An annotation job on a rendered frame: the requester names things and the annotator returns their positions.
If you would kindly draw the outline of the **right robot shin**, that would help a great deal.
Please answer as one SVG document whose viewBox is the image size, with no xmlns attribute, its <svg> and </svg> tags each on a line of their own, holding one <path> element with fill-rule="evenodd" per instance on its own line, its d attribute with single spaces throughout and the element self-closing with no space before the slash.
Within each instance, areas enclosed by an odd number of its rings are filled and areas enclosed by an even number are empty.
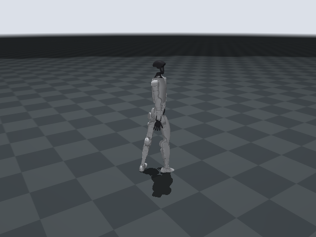
<svg viewBox="0 0 316 237">
<path fill-rule="evenodd" d="M 161 156 L 164 161 L 164 167 L 166 169 L 169 168 L 168 163 L 169 163 L 169 157 L 170 157 L 170 145 L 167 142 L 163 142 L 162 148 L 160 149 L 161 151 Z"/>
</svg>

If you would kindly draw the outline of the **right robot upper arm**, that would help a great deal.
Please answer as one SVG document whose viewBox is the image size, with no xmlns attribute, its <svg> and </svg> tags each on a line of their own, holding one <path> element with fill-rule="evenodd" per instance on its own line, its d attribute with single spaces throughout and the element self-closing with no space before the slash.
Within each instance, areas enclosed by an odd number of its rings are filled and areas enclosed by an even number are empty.
<svg viewBox="0 0 316 237">
<path fill-rule="evenodd" d="M 159 97 L 159 81 L 158 81 L 158 79 L 156 79 L 156 80 L 153 80 L 152 82 L 151 82 L 151 87 L 152 87 L 152 89 L 153 89 L 153 94 L 154 94 L 154 100 L 155 100 L 155 102 L 156 102 L 156 99 L 158 99 Z M 162 99 L 161 98 L 159 98 L 160 100 L 161 100 L 161 102 L 162 102 Z"/>
</svg>

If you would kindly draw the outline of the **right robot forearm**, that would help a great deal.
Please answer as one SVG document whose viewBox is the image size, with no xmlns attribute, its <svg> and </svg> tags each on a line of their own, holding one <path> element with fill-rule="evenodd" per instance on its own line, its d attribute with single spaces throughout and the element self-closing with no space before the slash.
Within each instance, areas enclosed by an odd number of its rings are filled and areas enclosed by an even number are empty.
<svg viewBox="0 0 316 237">
<path fill-rule="evenodd" d="M 161 113 L 161 100 L 159 98 L 156 99 L 155 107 L 157 111 L 157 120 L 160 120 L 162 113 Z"/>
</svg>

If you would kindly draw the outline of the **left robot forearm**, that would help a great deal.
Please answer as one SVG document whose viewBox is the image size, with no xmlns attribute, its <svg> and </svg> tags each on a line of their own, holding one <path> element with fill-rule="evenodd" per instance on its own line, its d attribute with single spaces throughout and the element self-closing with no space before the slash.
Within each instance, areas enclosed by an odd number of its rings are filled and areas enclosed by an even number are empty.
<svg viewBox="0 0 316 237">
<path fill-rule="evenodd" d="M 166 107 L 165 104 L 166 104 L 166 100 L 165 100 L 165 102 L 164 102 L 163 104 L 161 104 L 161 105 L 163 105 L 163 106 L 162 106 L 162 111 L 164 111 L 164 109 L 165 109 L 165 107 Z"/>
</svg>

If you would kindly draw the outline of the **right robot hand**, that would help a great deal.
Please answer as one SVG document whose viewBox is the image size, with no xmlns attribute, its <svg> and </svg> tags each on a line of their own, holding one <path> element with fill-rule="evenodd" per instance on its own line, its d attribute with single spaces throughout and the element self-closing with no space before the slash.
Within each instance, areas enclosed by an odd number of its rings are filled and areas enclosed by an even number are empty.
<svg viewBox="0 0 316 237">
<path fill-rule="evenodd" d="M 160 118 L 160 119 L 161 119 L 161 118 Z M 153 130 L 154 130 L 155 127 L 156 127 L 157 131 L 158 131 L 158 129 L 159 129 L 159 131 L 160 131 L 160 126 L 163 128 L 163 126 L 161 125 L 161 120 L 158 121 L 158 120 L 157 120 L 157 116 L 156 116 L 156 122 L 155 122 L 155 126 L 154 126 Z M 156 130 L 156 129 L 155 129 L 155 130 Z"/>
</svg>

